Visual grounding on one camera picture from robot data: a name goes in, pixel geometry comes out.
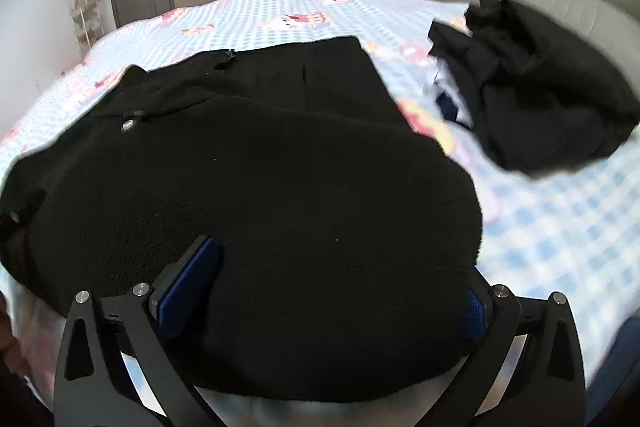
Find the blue and white checkered fabric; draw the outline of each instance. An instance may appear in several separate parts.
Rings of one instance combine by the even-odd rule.
[[[221,0],[127,25],[98,42],[16,124],[0,146],[0,180],[16,158],[46,146],[95,105],[130,64],[150,70],[204,50],[355,35],[399,105],[421,115],[427,133],[473,177],[484,214],[479,269],[486,279],[519,296],[568,296],[589,381],[616,329],[640,305],[640,132],[610,158],[576,172],[533,180],[497,168],[469,132],[442,121],[432,96],[442,65],[428,55],[431,21],[460,26],[465,9],[427,0]],[[25,304],[33,298],[4,268],[0,291],[13,300],[23,344],[47,331],[60,334],[33,326],[33,303]],[[52,371],[31,356],[36,369]],[[44,394],[46,388],[40,386]]]

